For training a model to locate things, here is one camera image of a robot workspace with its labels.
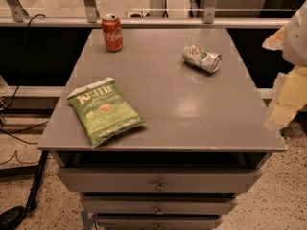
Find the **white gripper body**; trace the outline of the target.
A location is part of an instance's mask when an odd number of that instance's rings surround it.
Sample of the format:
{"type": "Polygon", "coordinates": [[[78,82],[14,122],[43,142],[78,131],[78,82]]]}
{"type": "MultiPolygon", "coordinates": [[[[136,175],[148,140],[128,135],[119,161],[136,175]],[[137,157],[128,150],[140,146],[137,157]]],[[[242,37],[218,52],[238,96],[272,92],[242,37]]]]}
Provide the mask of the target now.
{"type": "Polygon", "coordinates": [[[307,1],[286,26],[282,55],[293,65],[307,66],[307,1]]]}

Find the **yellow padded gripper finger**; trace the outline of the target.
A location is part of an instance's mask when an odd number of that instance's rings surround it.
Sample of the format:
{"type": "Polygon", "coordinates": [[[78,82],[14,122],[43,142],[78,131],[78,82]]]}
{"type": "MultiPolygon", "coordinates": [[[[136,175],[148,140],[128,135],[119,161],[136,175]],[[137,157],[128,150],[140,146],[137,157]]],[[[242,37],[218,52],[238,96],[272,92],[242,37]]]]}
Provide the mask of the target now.
{"type": "Polygon", "coordinates": [[[274,81],[265,127],[272,131],[281,130],[306,104],[307,67],[295,66],[288,74],[279,73],[274,81]]]}
{"type": "Polygon", "coordinates": [[[266,38],[262,43],[262,47],[271,51],[283,50],[285,30],[286,25],[282,26],[274,34],[266,38]]]}

